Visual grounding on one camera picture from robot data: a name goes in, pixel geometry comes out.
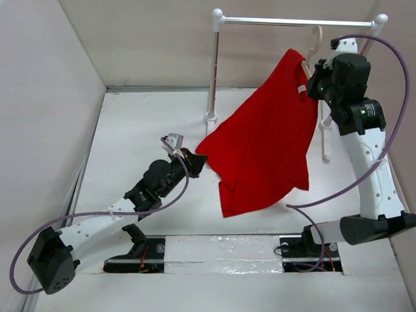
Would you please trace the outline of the wooden clothes hanger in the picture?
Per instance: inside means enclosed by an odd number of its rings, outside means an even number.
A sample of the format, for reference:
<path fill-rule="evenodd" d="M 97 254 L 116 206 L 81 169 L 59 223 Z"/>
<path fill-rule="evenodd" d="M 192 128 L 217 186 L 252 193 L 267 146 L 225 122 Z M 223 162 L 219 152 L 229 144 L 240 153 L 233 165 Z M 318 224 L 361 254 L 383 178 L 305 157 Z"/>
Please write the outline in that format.
<path fill-rule="evenodd" d="M 312 29 L 312 34 L 315 36 L 315 44 L 314 46 L 309 48 L 309 51 L 307 52 L 305 60 L 301 61 L 301 67 L 307 79 L 310 79 L 312 76 L 311 70 L 309 68 L 309 62 L 311 60 L 311 57 L 317 54 L 317 52 L 319 51 L 320 45 L 322 43 L 322 37 L 323 37 L 322 27 L 320 25 L 314 26 Z"/>

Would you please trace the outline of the red t shirt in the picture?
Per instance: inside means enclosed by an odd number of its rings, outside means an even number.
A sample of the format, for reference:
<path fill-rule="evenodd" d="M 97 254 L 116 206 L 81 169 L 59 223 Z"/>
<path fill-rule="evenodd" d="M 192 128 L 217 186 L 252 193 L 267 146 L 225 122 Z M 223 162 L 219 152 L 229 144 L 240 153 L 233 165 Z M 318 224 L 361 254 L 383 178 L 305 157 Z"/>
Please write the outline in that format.
<path fill-rule="evenodd" d="M 267 80 L 196 148 L 220 177 L 223 217 L 268 208 L 292 189 L 309 190 L 307 151 L 318 103 L 307 96 L 304 59 L 288 49 Z"/>

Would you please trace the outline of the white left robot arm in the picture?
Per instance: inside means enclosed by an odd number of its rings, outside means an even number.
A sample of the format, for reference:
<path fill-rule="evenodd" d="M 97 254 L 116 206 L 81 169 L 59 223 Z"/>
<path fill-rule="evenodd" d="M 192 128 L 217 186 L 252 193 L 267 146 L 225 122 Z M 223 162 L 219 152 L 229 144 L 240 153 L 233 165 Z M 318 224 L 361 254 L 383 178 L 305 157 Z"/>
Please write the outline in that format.
<path fill-rule="evenodd" d="M 121 229 L 130 233 L 122 250 L 133 258 L 143 254 L 145 242 L 137 223 L 160 211 L 165 206 L 162 199 L 180 182 L 199 177 L 207 161 L 207 156 L 187 148 L 180 152 L 180 157 L 171 155 L 168 161 L 153 161 L 142 179 L 106 210 L 76 225 L 58 230 L 46 226 L 39 232 L 27 263 L 46 294 L 63 290 L 86 266 L 86 252 Z"/>

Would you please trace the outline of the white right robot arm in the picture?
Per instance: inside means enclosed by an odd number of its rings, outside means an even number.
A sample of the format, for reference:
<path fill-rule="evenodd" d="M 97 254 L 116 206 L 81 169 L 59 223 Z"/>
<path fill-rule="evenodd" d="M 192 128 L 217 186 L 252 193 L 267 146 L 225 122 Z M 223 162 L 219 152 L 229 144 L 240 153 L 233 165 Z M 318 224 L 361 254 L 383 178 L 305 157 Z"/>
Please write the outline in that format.
<path fill-rule="evenodd" d="M 398 235 L 415 227 L 396 193 L 388 159 L 383 155 L 385 118 L 381 104 L 365 96 L 371 65 L 358 54 L 320 59 L 307 82 L 308 96 L 325 101 L 337 125 L 359 190 L 359 214 L 305 227 L 301 250 L 316 255 L 325 244 L 363 244 Z"/>

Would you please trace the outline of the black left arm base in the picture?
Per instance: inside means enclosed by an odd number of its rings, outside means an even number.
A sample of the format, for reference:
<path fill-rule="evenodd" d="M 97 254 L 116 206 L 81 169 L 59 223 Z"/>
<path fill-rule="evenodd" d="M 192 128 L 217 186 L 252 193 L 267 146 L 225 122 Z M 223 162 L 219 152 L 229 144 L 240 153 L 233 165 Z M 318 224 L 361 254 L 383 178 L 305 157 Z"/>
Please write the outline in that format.
<path fill-rule="evenodd" d="M 166 237 L 147 237 L 135 224 L 124 226 L 122 230 L 129 234 L 133 245 L 126 254 L 105 260 L 103 271 L 109 274 L 164 273 Z"/>

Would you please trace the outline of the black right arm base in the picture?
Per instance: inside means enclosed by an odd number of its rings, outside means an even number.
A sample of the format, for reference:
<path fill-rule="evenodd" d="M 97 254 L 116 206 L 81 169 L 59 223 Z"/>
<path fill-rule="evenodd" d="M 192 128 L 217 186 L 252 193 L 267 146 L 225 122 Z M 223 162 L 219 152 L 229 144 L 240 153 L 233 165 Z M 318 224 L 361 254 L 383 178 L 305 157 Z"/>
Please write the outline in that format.
<path fill-rule="evenodd" d="M 274 253 L 281 257 L 284 273 L 343 272 L 336 243 L 315 244 L 311 231 L 281 235 Z"/>

